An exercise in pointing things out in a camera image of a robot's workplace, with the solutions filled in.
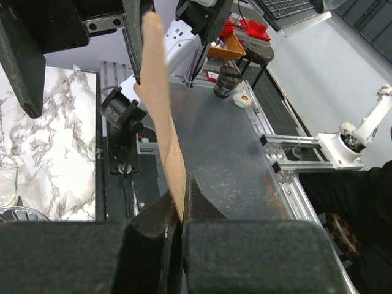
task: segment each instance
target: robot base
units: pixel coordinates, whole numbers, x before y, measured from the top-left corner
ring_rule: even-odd
[[[360,170],[363,168],[363,163],[359,159],[362,152],[356,153],[350,150],[342,141],[339,133],[320,133],[316,139],[322,147],[323,153],[336,170]]]

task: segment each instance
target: cup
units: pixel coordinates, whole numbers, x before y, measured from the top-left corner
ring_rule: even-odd
[[[216,80],[214,93],[219,98],[227,98],[242,81],[241,72],[231,66],[222,66]]]
[[[0,207],[18,203],[18,170],[0,167]]]

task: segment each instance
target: orange basket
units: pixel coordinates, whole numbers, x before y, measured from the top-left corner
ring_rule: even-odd
[[[211,47],[208,50],[207,56],[225,60],[233,60],[246,55],[244,48],[242,47],[234,33],[231,33],[227,37],[224,37],[224,43],[227,49]]]

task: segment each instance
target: gray floor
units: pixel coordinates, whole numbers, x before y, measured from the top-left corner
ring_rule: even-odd
[[[243,69],[245,64],[246,61],[242,61],[239,65],[240,70]],[[249,66],[243,77],[250,84],[253,84],[259,72],[259,67]],[[284,107],[282,96],[268,78],[266,71],[260,77],[253,91],[275,132],[279,135],[298,136],[297,125]]]

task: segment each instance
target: small red and white box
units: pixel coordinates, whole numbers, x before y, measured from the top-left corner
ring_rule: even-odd
[[[206,76],[208,81],[215,82],[218,79],[219,74],[214,72],[207,72]]]

